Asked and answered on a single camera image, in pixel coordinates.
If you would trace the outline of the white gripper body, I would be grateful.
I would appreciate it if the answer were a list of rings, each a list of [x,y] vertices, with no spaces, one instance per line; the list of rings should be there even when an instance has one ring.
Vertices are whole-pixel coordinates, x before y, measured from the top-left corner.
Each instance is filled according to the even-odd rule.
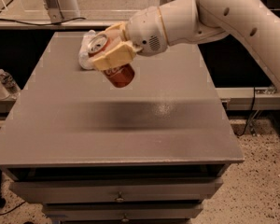
[[[158,7],[135,13],[126,26],[127,37],[141,50],[139,54],[152,56],[167,50],[167,39]]]

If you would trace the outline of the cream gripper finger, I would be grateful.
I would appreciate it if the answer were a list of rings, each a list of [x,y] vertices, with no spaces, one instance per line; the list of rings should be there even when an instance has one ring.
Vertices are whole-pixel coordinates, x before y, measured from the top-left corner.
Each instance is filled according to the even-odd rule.
[[[129,41],[126,38],[125,21],[115,23],[102,32],[97,34],[98,42],[97,48],[114,48],[116,46],[128,45]]]
[[[137,54],[137,47],[131,41],[119,42],[114,48],[101,51],[91,58],[92,66],[104,71],[130,63]]]

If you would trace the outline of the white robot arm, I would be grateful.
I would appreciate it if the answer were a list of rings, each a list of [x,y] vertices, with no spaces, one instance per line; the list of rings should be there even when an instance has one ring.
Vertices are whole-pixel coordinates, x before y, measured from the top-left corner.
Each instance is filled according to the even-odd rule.
[[[179,43],[236,38],[280,92],[280,18],[260,0],[174,0],[135,13],[103,31],[107,48],[90,58],[98,70],[152,56]]]

